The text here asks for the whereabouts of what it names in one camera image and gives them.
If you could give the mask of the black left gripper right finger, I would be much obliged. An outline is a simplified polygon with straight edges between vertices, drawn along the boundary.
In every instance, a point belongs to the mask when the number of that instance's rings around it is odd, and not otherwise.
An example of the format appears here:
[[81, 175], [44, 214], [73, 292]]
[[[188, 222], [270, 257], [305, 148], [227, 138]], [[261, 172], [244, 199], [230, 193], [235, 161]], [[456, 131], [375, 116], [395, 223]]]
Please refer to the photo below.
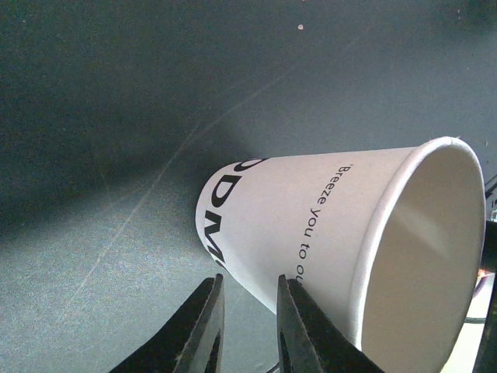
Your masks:
[[281, 274], [277, 288], [281, 372], [381, 372], [333, 325], [303, 286]]

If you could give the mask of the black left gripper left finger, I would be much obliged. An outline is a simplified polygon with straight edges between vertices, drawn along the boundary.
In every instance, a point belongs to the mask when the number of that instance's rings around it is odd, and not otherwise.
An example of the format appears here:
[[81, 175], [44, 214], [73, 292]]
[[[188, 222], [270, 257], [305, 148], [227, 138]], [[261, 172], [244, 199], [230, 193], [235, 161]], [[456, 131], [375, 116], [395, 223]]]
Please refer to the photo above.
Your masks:
[[223, 276], [204, 279], [168, 322], [113, 372], [219, 372], [224, 339]]

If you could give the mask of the white paper cup black print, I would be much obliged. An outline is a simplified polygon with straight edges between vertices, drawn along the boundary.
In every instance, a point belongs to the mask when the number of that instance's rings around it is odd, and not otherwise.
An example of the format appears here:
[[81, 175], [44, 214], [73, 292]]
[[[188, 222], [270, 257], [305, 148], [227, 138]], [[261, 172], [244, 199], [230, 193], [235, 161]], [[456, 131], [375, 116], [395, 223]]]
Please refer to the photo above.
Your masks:
[[380, 368], [438, 372], [474, 294], [485, 191], [470, 146], [441, 137], [230, 164], [203, 187], [195, 222], [269, 310], [285, 275]]

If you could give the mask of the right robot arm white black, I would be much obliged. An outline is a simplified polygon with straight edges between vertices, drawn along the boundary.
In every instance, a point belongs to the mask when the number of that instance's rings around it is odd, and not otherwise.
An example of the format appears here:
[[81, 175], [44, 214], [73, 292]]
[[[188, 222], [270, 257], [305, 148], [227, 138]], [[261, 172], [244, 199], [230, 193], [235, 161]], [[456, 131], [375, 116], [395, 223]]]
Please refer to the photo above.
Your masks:
[[496, 372], [496, 175], [485, 182], [485, 199], [490, 203], [480, 268], [490, 274], [492, 287], [483, 320], [473, 372]]

